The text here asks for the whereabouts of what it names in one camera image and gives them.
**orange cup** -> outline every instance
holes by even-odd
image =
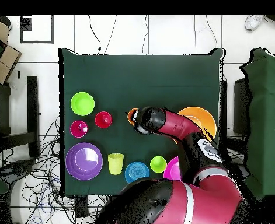
[[[128,112],[127,118],[128,118],[128,121],[129,121],[129,123],[130,123],[131,125],[134,125],[134,122],[133,122],[131,119],[132,119],[133,112],[134,112],[135,110],[138,110],[138,108],[131,109],[131,110]]]

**lime green plate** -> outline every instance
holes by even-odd
[[[89,93],[79,92],[72,97],[71,108],[75,114],[86,116],[95,108],[95,101]]]

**blue bowl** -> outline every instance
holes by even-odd
[[[140,178],[149,178],[149,168],[142,162],[132,162],[125,170],[125,179],[128,184]]]

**shoe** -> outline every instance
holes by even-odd
[[[11,21],[6,16],[0,16],[0,22],[9,28],[9,31],[12,28]]]
[[[249,15],[245,21],[245,28],[255,31],[261,24],[264,15]]]

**pink plate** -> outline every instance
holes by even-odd
[[[164,171],[163,178],[168,180],[181,180],[179,158],[173,158]]]

